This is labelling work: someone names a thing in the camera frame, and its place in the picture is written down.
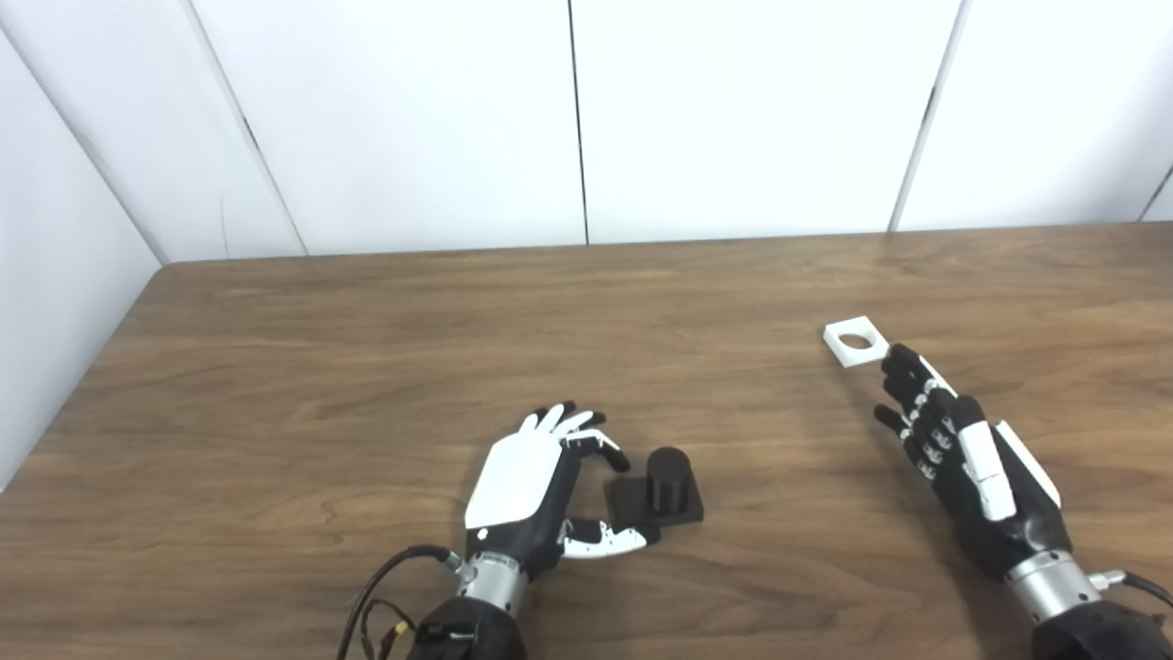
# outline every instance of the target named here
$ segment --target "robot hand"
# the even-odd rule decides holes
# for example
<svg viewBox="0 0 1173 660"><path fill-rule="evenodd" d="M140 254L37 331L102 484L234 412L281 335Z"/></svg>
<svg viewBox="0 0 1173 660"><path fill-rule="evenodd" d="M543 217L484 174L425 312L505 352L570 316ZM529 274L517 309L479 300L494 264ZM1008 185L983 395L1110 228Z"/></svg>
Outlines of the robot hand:
<svg viewBox="0 0 1173 660"><path fill-rule="evenodd" d="M895 345L881 368L903 414L877 406L876 420L933 482L962 551L983 573L1001 580L1036 554L1071 552L1059 491L1009 424L991 428L972 397L958 397L904 346Z"/></svg>
<svg viewBox="0 0 1173 660"><path fill-rule="evenodd" d="M659 540L659 529L613 530L567 518L582 460L598 454L631 469L596 427L602 414L574 415L574 403L537 410L489 450L465 511L466 562L456 594L425 618L408 660L524 660L516 617L526 587L562 557L630 552Z"/></svg>
<svg viewBox="0 0 1173 660"><path fill-rule="evenodd" d="M991 428L972 397L957 396L907 347L893 346L881 368L902 413L877 406L876 419L933 482L965 556L1033 619L1036 660L1173 658L1154 618L1099 594L1130 579L1151 583L1123 571L1086 576L1076 564L1059 492L1009 424Z"/></svg>
<svg viewBox="0 0 1173 660"><path fill-rule="evenodd" d="M659 540L655 526L612 530L567 518L582 458L598 454L616 472L631 470L619 445L597 429L606 419L574 409L574 402L540 409L493 445L465 512L467 557L509 557L534 580L563 556L608 557Z"/></svg>

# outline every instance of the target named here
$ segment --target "white wall panel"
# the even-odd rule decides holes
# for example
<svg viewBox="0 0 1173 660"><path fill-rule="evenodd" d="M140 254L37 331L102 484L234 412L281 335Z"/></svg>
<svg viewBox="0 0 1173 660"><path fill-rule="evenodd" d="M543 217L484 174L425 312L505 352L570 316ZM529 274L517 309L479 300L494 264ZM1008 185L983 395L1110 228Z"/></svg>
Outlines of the white wall panel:
<svg viewBox="0 0 1173 660"><path fill-rule="evenodd" d="M565 2L196 7L311 252L583 241Z"/></svg>
<svg viewBox="0 0 1173 660"><path fill-rule="evenodd" d="M1148 212L1145 213L1145 220L1165 220L1173 219L1173 182L1166 182L1165 186L1161 188L1157 198L1153 199L1153 205L1148 206Z"/></svg>
<svg viewBox="0 0 1173 660"><path fill-rule="evenodd" d="M1138 219L1171 117L1173 2L977 0L900 227Z"/></svg>
<svg viewBox="0 0 1173 660"><path fill-rule="evenodd" d="M957 7L576 0L591 241L884 230Z"/></svg>
<svg viewBox="0 0 1173 660"><path fill-rule="evenodd" d="M0 36L0 489L158 267Z"/></svg>
<svg viewBox="0 0 1173 660"><path fill-rule="evenodd" d="M182 0L0 0L0 21L165 258L303 253Z"/></svg>

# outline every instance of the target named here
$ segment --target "wooden table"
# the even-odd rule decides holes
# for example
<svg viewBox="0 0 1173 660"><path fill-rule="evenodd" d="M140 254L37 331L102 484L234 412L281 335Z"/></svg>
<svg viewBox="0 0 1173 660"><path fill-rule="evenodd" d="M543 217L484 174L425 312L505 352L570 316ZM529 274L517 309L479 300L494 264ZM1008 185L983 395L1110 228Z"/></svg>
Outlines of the wooden table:
<svg viewBox="0 0 1173 660"><path fill-rule="evenodd" d="M332 658L368 574L459 546L488 447L574 399L637 469L689 453L707 518L538 580L533 658L1026 658L872 420L879 367L820 339L861 313L1013 423L1085 569L1173 585L1173 224L185 263L0 498L0 656Z"/></svg>

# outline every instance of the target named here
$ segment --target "circular hole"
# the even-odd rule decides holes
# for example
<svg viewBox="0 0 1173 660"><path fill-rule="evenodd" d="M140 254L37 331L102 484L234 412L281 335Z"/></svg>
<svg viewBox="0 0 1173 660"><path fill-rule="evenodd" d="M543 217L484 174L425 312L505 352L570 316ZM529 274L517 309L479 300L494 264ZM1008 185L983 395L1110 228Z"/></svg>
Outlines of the circular hole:
<svg viewBox="0 0 1173 660"><path fill-rule="evenodd" d="M859 335L840 335L839 341L849 349L870 349L872 342Z"/></svg>

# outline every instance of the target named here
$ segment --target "cable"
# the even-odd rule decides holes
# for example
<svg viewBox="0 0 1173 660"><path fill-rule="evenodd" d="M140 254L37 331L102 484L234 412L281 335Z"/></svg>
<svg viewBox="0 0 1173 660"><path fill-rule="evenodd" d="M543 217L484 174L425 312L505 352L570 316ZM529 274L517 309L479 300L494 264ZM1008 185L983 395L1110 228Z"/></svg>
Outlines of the cable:
<svg viewBox="0 0 1173 660"><path fill-rule="evenodd" d="M371 579L367 580L366 586L359 592L359 597L354 600L354 607L351 610L351 615L346 618L346 627L343 628L343 640L338 645L338 655L335 660L346 660L346 653L351 648L351 640L354 639L354 627L359 622L359 617L362 614L362 608L366 606L367 600L371 598L371 593L374 587L379 586L379 583L391 572L392 569L399 566L407 559L413 559L415 557L430 557L436 562L442 564L459 563L460 557L447 547L439 545L413 545L412 547L400 552L399 554L388 559Z"/></svg>
<svg viewBox="0 0 1173 660"><path fill-rule="evenodd" d="M374 610L375 605L382 605L384 607L391 610L399 617L399 622L391 627L382 639L379 640L379 654L375 655L374 642L371 641L369 630L367 627L367 621L371 618L371 611ZM389 600L384 600L381 598L372 598L367 601L366 607L362 608L362 619L359 622L359 644L362 646L362 653L366 654L367 660L386 660L391 655L391 647L394 645L395 639L404 634L406 631L412 631L413 633L418 631L415 627L415 621L407 615L398 605Z"/></svg>
<svg viewBox="0 0 1173 660"><path fill-rule="evenodd" d="M1169 594L1168 590L1166 590L1165 587L1152 580L1141 578L1135 573L1126 572L1124 574L1124 580L1121 581L1121 584L1128 585L1134 590L1147 592L1150 596L1162 600L1165 605L1173 607L1173 596Z"/></svg>

